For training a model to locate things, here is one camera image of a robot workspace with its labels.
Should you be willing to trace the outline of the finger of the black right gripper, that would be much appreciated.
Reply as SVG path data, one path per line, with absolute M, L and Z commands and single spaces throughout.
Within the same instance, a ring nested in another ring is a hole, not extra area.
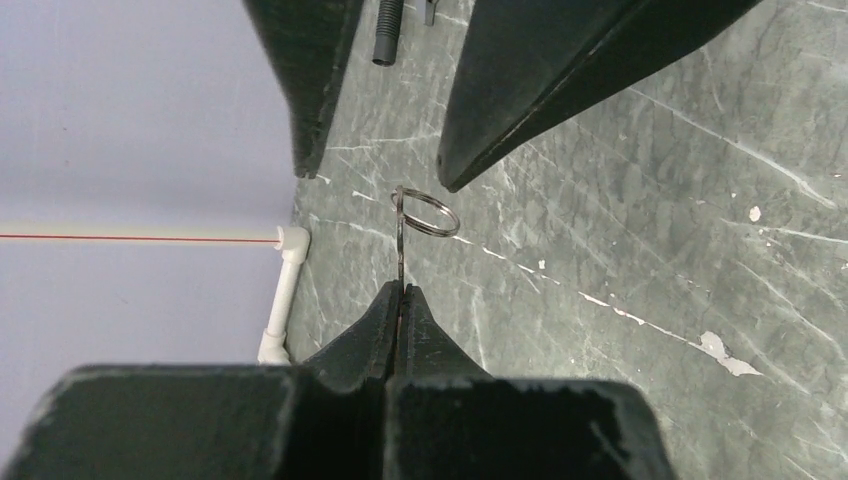
M 289 108 L 293 171 L 317 176 L 363 0 L 246 0 Z
M 457 192 L 541 133 L 692 53 L 752 1 L 477 1 L 438 147 Z

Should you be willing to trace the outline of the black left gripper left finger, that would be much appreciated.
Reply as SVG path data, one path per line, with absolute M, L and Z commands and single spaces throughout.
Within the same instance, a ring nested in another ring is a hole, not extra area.
M 37 403 L 5 479 L 378 479 L 402 286 L 299 366 L 86 365 Z

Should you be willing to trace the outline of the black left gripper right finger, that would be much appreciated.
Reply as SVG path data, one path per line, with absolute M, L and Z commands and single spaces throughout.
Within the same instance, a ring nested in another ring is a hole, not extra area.
M 404 295 L 390 381 L 394 479 L 672 479 L 657 418 L 633 386 L 494 378 Z

